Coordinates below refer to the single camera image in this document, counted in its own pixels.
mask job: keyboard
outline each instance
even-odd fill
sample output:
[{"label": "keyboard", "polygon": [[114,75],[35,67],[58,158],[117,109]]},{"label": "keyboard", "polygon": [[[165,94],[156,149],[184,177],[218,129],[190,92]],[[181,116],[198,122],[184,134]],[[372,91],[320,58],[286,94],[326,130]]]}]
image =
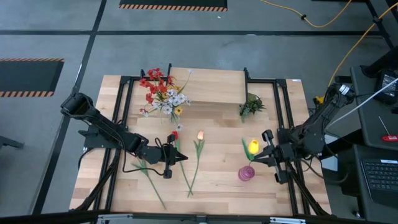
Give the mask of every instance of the keyboard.
[{"label": "keyboard", "polygon": [[398,208],[398,161],[363,159],[361,165],[373,202]]}]

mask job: concrete floor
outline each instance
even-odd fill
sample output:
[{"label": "concrete floor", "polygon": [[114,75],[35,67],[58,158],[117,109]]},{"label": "concrete floor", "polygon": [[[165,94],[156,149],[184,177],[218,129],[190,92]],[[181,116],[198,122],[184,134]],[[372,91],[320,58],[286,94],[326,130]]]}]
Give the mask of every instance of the concrete floor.
[{"label": "concrete floor", "polygon": [[[315,30],[289,11],[258,0],[228,0],[228,12],[133,11],[108,0],[99,30]],[[92,30],[101,0],[58,2],[3,0],[1,30]],[[328,22],[345,3],[278,1],[306,13],[316,24]],[[384,1],[373,4],[379,14]],[[396,21],[384,20],[393,43],[398,43]],[[365,30],[372,17],[365,4],[354,3],[325,30]],[[0,35],[0,58],[65,58],[55,94],[51,98],[0,98],[0,135],[25,143],[21,151],[0,151],[0,216],[25,215],[32,209],[40,180],[61,122],[60,104],[74,85],[88,35]],[[141,68],[175,67],[242,70],[253,77],[300,78],[309,107],[322,95],[347,51],[359,37],[243,36],[243,35],[97,35],[80,91],[96,99],[103,75],[138,75]],[[378,37],[364,39],[340,69],[349,75],[354,65],[369,64],[388,51]],[[336,134],[359,128],[355,115]],[[86,129],[71,121],[44,205],[44,213],[68,210],[82,153]],[[328,185],[331,208],[339,217],[353,218],[355,201],[337,186]]]}]

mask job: white flower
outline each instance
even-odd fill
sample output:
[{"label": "white flower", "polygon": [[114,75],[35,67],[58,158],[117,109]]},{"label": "white flower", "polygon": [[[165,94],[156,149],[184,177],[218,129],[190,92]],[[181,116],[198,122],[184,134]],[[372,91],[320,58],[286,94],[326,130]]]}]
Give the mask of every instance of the white flower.
[{"label": "white flower", "polygon": [[159,103],[152,103],[152,107],[153,107],[154,109],[159,109],[159,108],[160,108],[160,105],[159,105]]},{"label": "white flower", "polygon": [[167,90],[166,95],[167,96],[175,96],[177,94],[177,92],[175,90]]},{"label": "white flower", "polygon": [[187,98],[187,99],[185,100],[185,102],[187,103],[188,106],[191,106],[191,99]]},{"label": "white flower", "polygon": [[179,106],[182,102],[179,99],[173,101],[173,106]]},{"label": "white flower", "polygon": [[182,124],[178,124],[177,127],[175,128],[176,131],[181,131],[183,128]]},{"label": "white flower", "polygon": [[173,109],[171,107],[163,107],[163,113],[165,114],[171,114],[173,112]]},{"label": "white flower", "polygon": [[170,98],[168,99],[168,102],[173,104],[174,101],[177,101],[177,100],[178,100],[177,96],[170,96]]},{"label": "white flower", "polygon": [[178,98],[180,104],[185,102],[185,100],[187,99],[187,97],[184,94],[178,94],[177,98]]}]

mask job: green plant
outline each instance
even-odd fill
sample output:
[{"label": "green plant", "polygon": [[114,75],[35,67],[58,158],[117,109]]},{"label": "green plant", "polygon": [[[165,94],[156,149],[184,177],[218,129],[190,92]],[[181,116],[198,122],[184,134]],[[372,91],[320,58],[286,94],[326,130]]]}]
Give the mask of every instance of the green plant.
[{"label": "green plant", "polygon": [[[136,168],[138,168],[138,169],[147,168],[147,163],[146,163],[146,161],[139,160],[139,163],[140,163],[140,166],[139,166],[139,165],[135,165],[135,164],[133,164],[133,166],[136,167]],[[147,169],[142,169],[141,172],[143,172],[143,173],[148,177],[149,182],[150,182],[150,184],[152,185],[152,187],[154,188],[157,197],[159,198],[160,202],[162,203],[164,209],[167,210],[167,209],[166,209],[166,206],[165,206],[165,204],[164,204],[164,202],[163,202],[163,200],[162,200],[162,197],[160,197],[160,195],[159,195],[158,191],[156,190],[156,187],[155,187],[155,185],[154,185],[152,179],[149,177],[148,170],[147,170]]]},{"label": "green plant", "polygon": [[239,114],[242,122],[250,113],[254,114],[256,111],[262,111],[261,109],[265,109],[262,100],[257,95],[248,93],[248,101],[243,105],[239,105]]}]

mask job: pink vase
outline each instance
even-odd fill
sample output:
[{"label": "pink vase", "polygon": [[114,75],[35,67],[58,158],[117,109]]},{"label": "pink vase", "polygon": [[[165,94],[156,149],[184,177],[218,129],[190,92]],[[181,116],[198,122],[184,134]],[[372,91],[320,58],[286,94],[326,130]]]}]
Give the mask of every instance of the pink vase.
[{"label": "pink vase", "polygon": [[242,167],[238,172],[238,177],[242,181],[248,181],[254,177],[255,171],[251,166]]}]

